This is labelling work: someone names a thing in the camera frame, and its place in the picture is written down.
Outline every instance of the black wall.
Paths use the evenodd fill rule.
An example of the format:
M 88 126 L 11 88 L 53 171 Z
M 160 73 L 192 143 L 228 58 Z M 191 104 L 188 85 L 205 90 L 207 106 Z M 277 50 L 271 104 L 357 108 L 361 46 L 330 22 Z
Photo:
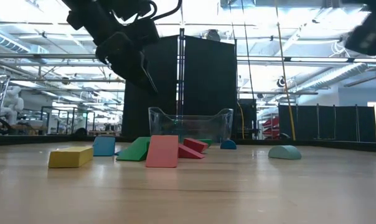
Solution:
M 176 114 L 177 39 L 162 38 L 160 43 L 145 48 L 149 73 L 159 92 L 150 96 L 144 90 L 127 82 L 123 111 L 122 135 L 128 138 L 149 136 L 148 108 L 158 106 L 167 114 Z
M 184 65 L 185 115 L 215 115 L 237 107 L 235 46 L 186 37 Z

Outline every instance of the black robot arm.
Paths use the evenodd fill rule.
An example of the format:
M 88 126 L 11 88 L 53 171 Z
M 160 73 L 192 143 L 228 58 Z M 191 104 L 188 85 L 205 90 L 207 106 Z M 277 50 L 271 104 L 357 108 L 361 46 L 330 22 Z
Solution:
M 132 84 L 149 93 L 157 93 L 148 73 L 143 47 L 159 41 L 154 21 L 177 12 L 182 0 L 178 0 L 175 9 L 155 17 L 157 5 L 150 0 L 62 1 L 70 8 L 68 23 L 76 30 L 86 28 L 97 45 L 95 54 L 101 62 Z M 122 25 L 116 19 L 126 21 L 134 15 L 136 19 L 128 25 Z

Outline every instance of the white robot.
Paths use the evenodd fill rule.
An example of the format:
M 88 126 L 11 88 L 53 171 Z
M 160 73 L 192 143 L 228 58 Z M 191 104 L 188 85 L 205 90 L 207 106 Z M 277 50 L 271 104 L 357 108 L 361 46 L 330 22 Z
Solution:
M 24 100 L 19 97 L 20 92 L 21 88 L 19 86 L 9 86 L 7 88 L 0 117 L 6 117 L 6 121 L 9 125 L 17 123 L 17 114 L 24 109 Z

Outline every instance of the pink block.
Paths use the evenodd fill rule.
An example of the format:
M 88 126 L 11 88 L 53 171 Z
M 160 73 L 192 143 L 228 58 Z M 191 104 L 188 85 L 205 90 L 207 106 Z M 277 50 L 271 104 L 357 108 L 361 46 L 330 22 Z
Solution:
M 206 143 L 191 138 L 184 139 L 184 145 L 197 152 L 203 152 L 208 148 Z
M 146 167 L 176 168 L 178 136 L 152 136 L 146 157 Z
M 203 159 L 205 156 L 183 144 L 178 145 L 178 157 L 185 159 Z

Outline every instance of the black curtain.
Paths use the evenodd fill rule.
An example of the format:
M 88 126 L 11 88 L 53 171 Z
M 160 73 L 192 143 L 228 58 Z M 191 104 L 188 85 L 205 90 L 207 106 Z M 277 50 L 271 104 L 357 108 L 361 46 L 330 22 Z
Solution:
M 319 106 L 319 138 L 335 139 L 335 109 L 333 106 Z
M 376 142 L 375 108 L 359 106 L 358 122 L 360 142 Z
M 145 48 L 149 73 L 159 94 L 151 96 L 131 83 L 126 83 L 123 136 L 149 136 L 148 108 L 151 106 L 160 107 L 167 114 L 176 114 L 177 40 L 178 36 L 164 37 L 158 44 Z
M 355 106 L 336 107 L 336 140 L 357 141 Z
M 186 37 L 184 115 L 215 115 L 237 107 L 235 46 Z
M 292 127 L 291 127 L 291 121 L 290 121 L 290 113 L 289 113 L 289 106 L 282 106 L 279 105 L 278 111 L 280 114 L 280 133 L 281 134 L 287 134 L 290 138 L 293 138 L 292 135 Z M 295 132 L 297 133 L 297 110 L 296 106 L 292 106 L 292 114 L 293 114 L 293 123 L 295 127 Z
M 318 138 L 318 120 L 316 106 L 294 106 L 297 109 L 297 140 L 315 140 Z

